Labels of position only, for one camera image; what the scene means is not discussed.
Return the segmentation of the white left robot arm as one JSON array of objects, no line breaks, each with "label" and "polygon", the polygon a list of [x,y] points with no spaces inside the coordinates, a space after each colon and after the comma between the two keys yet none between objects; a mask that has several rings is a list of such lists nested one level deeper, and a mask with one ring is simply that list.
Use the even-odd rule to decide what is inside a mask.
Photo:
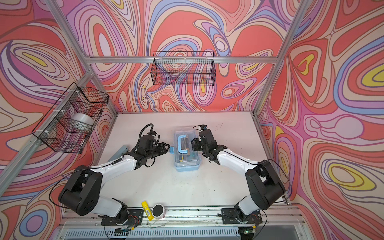
[{"label": "white left robot arm", "polygon": [[127,205],[113,197],[100,195],[107,182],[116,177],[150,165],[147,161],[168,153],[171,145],[159,142],[160,138],[152,135],[139,137],[137,145],[122,153],[117,159],[99,166],[79,166],[71,174],[59,194],[58,201],[79,216],[89,213],[111,218],[128,217]]}]

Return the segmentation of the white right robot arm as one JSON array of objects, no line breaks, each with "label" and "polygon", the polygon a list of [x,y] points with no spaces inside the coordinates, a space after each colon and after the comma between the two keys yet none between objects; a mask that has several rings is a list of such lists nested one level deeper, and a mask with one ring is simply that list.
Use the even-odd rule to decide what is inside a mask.
[{"label": "white right robot arm", "polygon": [[249,194],[240,200],[234,210],[236,218],[243,221],[256,211],[267,210],[286,192],[286,188],[269,160],[260,162],[244,158],[224,145],[219,145],[211,130],[201,125],[199,137],[191,141],[194,151],[217,165],[227,167],[245,176]]}]

